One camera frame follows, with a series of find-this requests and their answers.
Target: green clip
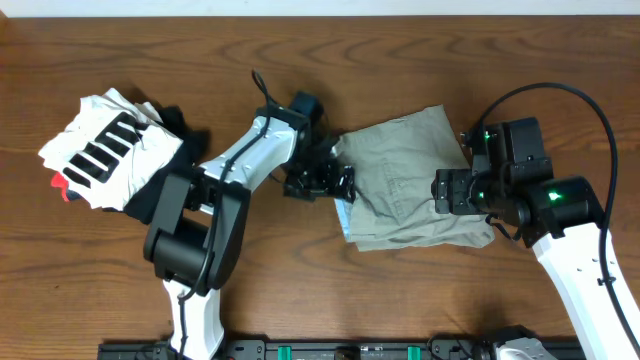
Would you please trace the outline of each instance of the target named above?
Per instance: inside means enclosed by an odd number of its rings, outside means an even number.
[[[409,346],[407,349],[408,360],[420,360],[422,352],[419,346]]]
[[[278,348],[278,360],[291,360],[290,346],[280,346]]]

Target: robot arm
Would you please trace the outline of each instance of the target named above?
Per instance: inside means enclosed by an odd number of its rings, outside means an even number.
[[[518,228],[558,289],[588,359],[637,359],[603,286],[599,252],[604,212],[582,177],[555,179],[535,118],[465,134],[471,169],[438,170],[432,193],[438,213],[487,214]],[[608,233],[605,261],[624,316],[640,335],[640,311],[618,267]],[[520,359],[506,347],[496,359]]]
[[[354,198],[353,169],[337,166],[326,138],[319,140],[316,129],[322,107],[317,100],[298,93],[289,108],[267,106],[271,108],[258,109],[249,131],[223,154],[191,173],[167,177],[147,234],[144,256],[164,280],[176,324],[170,345],[176,352],[183,346],[190,359],[211,359],[222,343],[220,288],[240,255],[251,194],[275,168],[282,166],[287,172],[285,195],[311,201],[317,196]],[[309,152],[321,161],[309,162]],[[220,186],[226,162],[233,157]],[[183,208],[214,215],[217,196],[222,196],[222,206],[216,226],[207,228],[183,218]],[[205,281],[198,284],[209,239],[213,261]],[[179,298],[193,287],[195,294],[180,306]],[[185,330],[188,341],[183,345]]]

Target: black stripe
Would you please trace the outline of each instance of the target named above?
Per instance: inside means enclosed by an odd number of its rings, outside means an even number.
[[[121,138],[131,145],[135,145],[135,143],[140,141],[140,136],[138,134],[129,129],[123,128],[122,126],[118,125],[118,123],[116,123],[115,129],[111,130],[110,133]]]
[[[106,183],[107,180],[109,180],[110,174],[108,172],[102,170],[102,168],[96,166],[96,164],[87,160],[80,154],[75,154],[71,158],[71,160],[69,160],[69,163],[75,165],[78,169],[86,172],[89,176],[100,181],[103,184]]]
[[[136,131],[145,131],[149,127],[149,124],[139,123],[136,121],[136,124],[133,127]]]
[[[84,187],[91,189],[91,182],[87,180],[84,176],[78,174],[77,172],[69,168],[64,168],[62,170],[62,173],[67,175],[67,177],[74,183],[83,185]]]
[[[120,142],[110,138],[107,136],[106,132],[101,132],[97,137],[96,137],[96,142],[99,142],[100,144],[106,146],[109,148],[109,150],[113,151],[114,153],[124,157],[125,155],[127,155],[127,153],[129,152],[129,147],[122,145]]]
[[[127,124],[131,127],[135,127],[136,126],[136,118],[134,118],[133,116],[129,115],[128,113],[125,112],[121,112],[120,114],[118,114],[118,116],[116,116],[115,119],[113,119],[113,121],[107,125],[107,128],[109,128],[110,126],[114,125],[114,124],[118,124],[118,122],[121,122],[123,124]]]
[[[88,143],[87,146],[85,146],[84,153],[98,160],[98,162],[104,164],[104,166],[109,168],[109,174],[113,173],[113,171],[120,163],[120,160],[91,143]]]

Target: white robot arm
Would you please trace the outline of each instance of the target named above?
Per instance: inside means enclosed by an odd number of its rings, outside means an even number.
[[[287,172],[287,196],[353,201],[353,169],[337,166],[330,151],[335,141],[314,131],[321,115],[317,100],[304,93],[289,108],[268,103],[223,154],[192,174],[167,177],[144,255],[169,293],[176,324],[170,345],[179,357],[208,360],[220,347],[220,288],[240,253],[251,194],[274,169],[282,166]],[[184,219],[185,207],[212,215],[212,226]],[[199,274],[204,274],[202,281]]]
[[[637,359],[604,286],[595,223],[564,229],[565,236],[554,239],[545,235],[533,245],[538,261],[553,280],[578,335],[587,359]],[[640,311],[622,276],[618,260],[607,237],[609,273],[615,277],[613,287],[627,321],[636,336],[640,335]]]

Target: green led light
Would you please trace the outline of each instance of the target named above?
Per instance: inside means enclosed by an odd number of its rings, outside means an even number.
[[[278,347],[278,360],[291,360],[291,346]]]
[[[556,201],[556,200],[561,199],[561,198],[562,198],[562,195],[559,195],[556,192],[550,192],[549,193],[549,199],[551,199],[551,201]]]
[[[407,349],[408,360],[420,360],[422,358],[422,351],[419,346],[409,346]]]

